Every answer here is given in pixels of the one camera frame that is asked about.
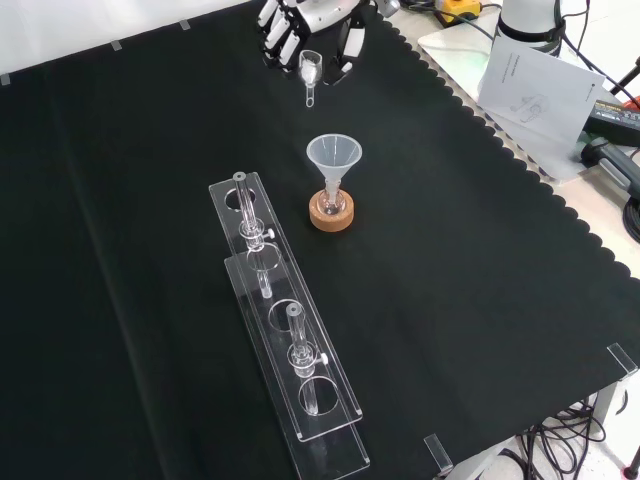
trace clear funnel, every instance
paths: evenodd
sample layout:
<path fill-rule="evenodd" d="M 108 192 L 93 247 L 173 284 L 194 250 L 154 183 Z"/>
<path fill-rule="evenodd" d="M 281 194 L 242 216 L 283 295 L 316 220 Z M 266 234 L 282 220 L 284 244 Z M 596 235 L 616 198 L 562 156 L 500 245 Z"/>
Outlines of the clear funnel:
<path fill-rule="evenodd" d="M 318 198 L 318 210 L 327 215 L 336 215 L 346 205 L 340 194 L 340 181 L 362 157 L 362 147 L 351 137 L 328 133 L 309 142 L 307 156 L 325 178 L 326 188 Z"/>

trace rack hole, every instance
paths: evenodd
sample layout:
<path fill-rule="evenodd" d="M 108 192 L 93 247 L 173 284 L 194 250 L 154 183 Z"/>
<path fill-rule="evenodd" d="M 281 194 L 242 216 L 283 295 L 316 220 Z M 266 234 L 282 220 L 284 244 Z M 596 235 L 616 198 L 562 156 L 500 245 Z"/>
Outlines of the rack hole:
<path fill-rule="evenodd" d="M 326 415 L 338 405 L 336 385 L 326 377 L 311 377 L 300 387 L 298 400 L 309 415 Z"/>
<path fill-rule="evenodd" d="M 256 201 L 256 194 L 253 190 L 249 189 L 249 195 L 251 196 L 251 203 Z M 240 211 L 240 199 L 238 198 L 238 191 L 234 188 L 229 190 L 224 197 L 224 203 L 227 207 L 236 212 Z"/>

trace electrical cable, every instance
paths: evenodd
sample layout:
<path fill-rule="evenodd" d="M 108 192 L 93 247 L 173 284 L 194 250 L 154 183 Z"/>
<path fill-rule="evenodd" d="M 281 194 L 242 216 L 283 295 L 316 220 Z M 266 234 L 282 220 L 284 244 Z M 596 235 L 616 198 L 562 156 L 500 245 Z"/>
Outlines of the electrical cable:
<path fill-rule="evenodd" d="M 560 425 L 548 425 L 545 422 L 534 425 L 522 434 L 518 435 L 518 441 L 522 446 L 524 458 L 507 448 L 500 452 L 500 455 L 510 458 L 518 464 L 522 470 L 524 480 L 544 480 L 534 464 L 534 450 L 536 440 L 540 442 L 539 448 L 542 450 L 546 461 L 564 480 L 565 475 L 573 475 L 573 480 L 578 478 L 580 471 L 587 457 L 589 445 L 592 442 L 603 442 L 606 433 L 602 424 L 593 416 L 594 408 L 588 400 L 579 402 L 579 408 L 567 408 L 557 415 L 551 417 L 560 422 Z M 592 426 L 596 424 L 602 432 L 602 438 L 592 436 Z M 561 432 L 569 431 L 572 435 L 565 436 Z M 574 445 L 569 440 L 574 438 L 584 439 L 585 446 L 580 457 L 576 453 Z M 568 458 L 568 466 L 561 465 L 558 452 L 554 450 L 554 444 L 560 442 L 563 446 L 564 455 Z"/>
<path fill-rule="evenodd" d="M 489 40 L 493 41 L 493 35 L 491 35 L 489 32 L 487 32 L 482 27 L 479 27 L 475 23 L 471 22 L 470 20 L 468 20 L 468 19 L 466 19 L 466 18 L 464 18 L 464 17 L 462 17 L 460 15 L 456 15 L 455 13 L 445 12 L 444 10 L 440 10 L 439 8 L 435 8 L 435 7 L 430 6 L 430 5 L 433 5 L 432 1 L 431 2 L 408 2 L 406 0 L 402 0 L 401 4 L 405 8 L 407 8 L 408 10 L 412 10 L 414 12 L 438 12 L 440 15 L 447 15 L 449 17 L 453 17 L 456 20 L 459 20 L 459 21 L 461 21 L 463 23 L 466 23 L 467 25 L 471 25 L 473 28 L 478 30 L 480 33 L 482 33 Z"/>
<path fill-rule="evenodd" d="M 584 40 L 584 34 L 587 33 L 587 25 L 589 24 L 589 10 L 591 10 L 591 0 L 587 0 L 587 9 L 584 11 L 584 26 L 582 27 L 582 34 L 580 35 L 580 41 L 578 42 L 578 51 L 582 48 L 582 40 Z"/>
<path fill-rule="evenodd" d="M 562 18 L 567 18 L 567 17 L 581 17 L 582 15 L 586 14 L 587 11 L 584 10 L 582 12 L 578 12 L 578 13 L 565 13 Z"/>
<path fill-rule="evenodd" d="M 565 43 L 569 46 L 569 48 L 571 48 L 571 50 L 573 50 L 574 52 L 576 52 L 576 55 L 578 55 L 578 57 L 580 58 L 580 60 L 582 60 L 587 66 L 590 66 L 591 68 L 593 68 L 593 70 L 595 70 L 596 72 L 598 72 L 600 75 L 603 75 L 607 80 L 609 80 L 611 83 L 613 83 L 616 87 L 618 87 L 620 89 L 621 92 L 623 92 L 627 97 L 629 97 L 631 99 L 631 101 L 638 107 L 640 108 L 640 101 L 636 100 L 633 95 L 631 95 L 624 87 L 622 87 L 618 82 L 616 82 L 615 80 L 613 80 L 609 75 L 607 75 L 606 73 L 604 73 L 602 70 L 600 70 L 596 65 L 593 64 L 593 62 L 591 60 L 589 60 L 587 57 L 585 57 L 582 52 L 580 52 L 574 45 L 573 43 L 571 43 L 571 40 L 569 40 L 569 38 L 567 37 L 566 33 L 562 34 L 562 39 L 565 41 Z"/>
<path fill-rule="evenodd" d="M 629 405 L 629 392 L 625 390 L 624 397 L 622 399 L 622 407 L 620 407 L 620 410 L 616 412 L 616 415 L 620 415 L 622 412 L 624 412 L 627 409 L 627 405 Z"/>
<path fill-rule="evenodd" d="M 631 238 L 640 243 L 640 200 L 629 199 L 622 211 L 622 224 Z"/>
<path fill-rule="evenodd" d="M 499 8 L 500 10 L 502 10 L 502 5 L 500 5 L 499 3 L 481 3 L 480 4 L 480 11 L 484 10 L 485 8 L 489 8 L 489 7 L 495 7 L 495 8 Z"/>

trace white table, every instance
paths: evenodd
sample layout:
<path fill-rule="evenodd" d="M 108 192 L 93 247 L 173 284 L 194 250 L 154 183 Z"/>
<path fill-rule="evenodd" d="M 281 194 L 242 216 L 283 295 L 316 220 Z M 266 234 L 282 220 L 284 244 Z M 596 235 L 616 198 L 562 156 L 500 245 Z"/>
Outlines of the white table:
<path fill-rule="evenodd" d="M 629 31 L 637 32 L 637 29 L 620 32 L 619 39 L 614 36 L 614 34 L 618 33 L 618 29 L 609 31 L 605 35 L 605 42 L 601 41 L 602 35 L 600 34 L 603 29 L 613 28 L 618 25 L 618 22 L 621 21 L 620 15 L 624 15 L 624 12 L 629 14 L 631 10 L 634 10 L 640 14 L 640 2 L 635 2 L 634 4 L 632 2 L 633 0 L 607 0 L 607 4 L 605 4 L 605 0 L 594 0 L 592 2 L 589 29 L 593 28 L 594 31 L 597 30 L 599 33 L 588 30 L 583 52 L 613 78 L 621 78 L 633 67 L 635 59 L 640 55 L 640 44 L 637 38 L 635 41 L 630 41 L 627 38 L 629 35 L 633 35 L 633 33 L 629 34 Z M 583 2 L 569 0 L 564 3 L 568 5 L 565 9 L 567 12 L 584 9 Z M 616 13 L 611 16 L 611 12 L 618 12 L 618 9 L 620 9 L 620 14 Z M 577 20 L 573 19 L 569 23 L 567 31 L 570 38 L 579 38 L 582 28 L 582 23 L 580 22 L 582 20 Z M 420 37 L 442 29 L 440 23 L 432 15 L 400 11 L 391 17 L 390 21 L 394 27 L 400 30 L 401 35 L 406 37 L 413 49 L 420 52 L 425 61 L 436 70 L 439 70 L 438 73 L 440 75 L 446 76 L 446 73 L 418 46 Z M 609 51 L 615 51 L 616 53 L 612 56 L 607 56 Z M 634 95 L 640 94 L 639 80 L 637 79 L 629 86 L 631 93 Z M 462 98 L 465 105 L 473 108 L 479 116 L 483 116 L 473 99 L 460 88 L 455 88 L 454 86 L 452 88 L 454 88 L 455 94 Z M 526 154 L 519 151 L 516 145 L 504 134 L 497 133 L 496 135 L 505 142 L 506 146 L 514 151 L 519 159 L 527 162 L 532 171 L 538 171 L 537 167 L 527 160 Z M 640 154 L 636 156 L 635 160 L 636 162 L 640 161 Z M 622 224 L 622 208 L 629 197 L 613 184 L 600 167 L 595 167 L 580 178 L 563 185 L 554 184 L 545 178 L 542 181 L 551 185 L 555 193 L 565 199 L 567 206 L 578 212 L 579 218 L 587 222 L 591 227 L 591 232 L 602 239 L 603 246 L 613 251 L 616 261 L 625 264 L 631 271 L 632 276 L 640 278 L 640 244 L 629 236 Z"/>

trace clear acrylic rack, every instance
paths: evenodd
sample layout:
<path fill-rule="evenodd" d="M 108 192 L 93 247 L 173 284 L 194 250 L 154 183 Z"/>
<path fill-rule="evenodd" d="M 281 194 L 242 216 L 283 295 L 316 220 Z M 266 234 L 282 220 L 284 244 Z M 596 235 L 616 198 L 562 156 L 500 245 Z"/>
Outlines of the clear acrylic rack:
<path fill-rule="evenodd" d="M 369 466 L 362 410 L 256 173 L 209 187 L 231 257 L 225 266 L 301 480 Z"/>

